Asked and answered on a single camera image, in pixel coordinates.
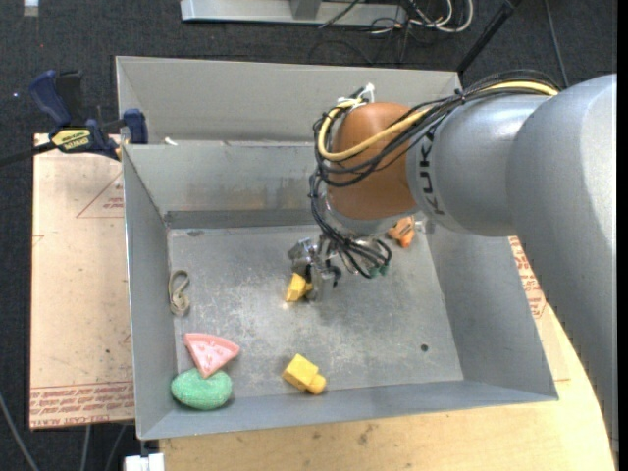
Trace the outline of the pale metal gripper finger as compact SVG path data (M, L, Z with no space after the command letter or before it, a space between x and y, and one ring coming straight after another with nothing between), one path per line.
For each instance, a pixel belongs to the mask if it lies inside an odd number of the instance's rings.
M328 273L325 267L312 264L309 269L311 289L306 293L310 301L322 301L327 294Z
M297 242L289 251L290 269L302 278L307 277L308 249L303 242Z

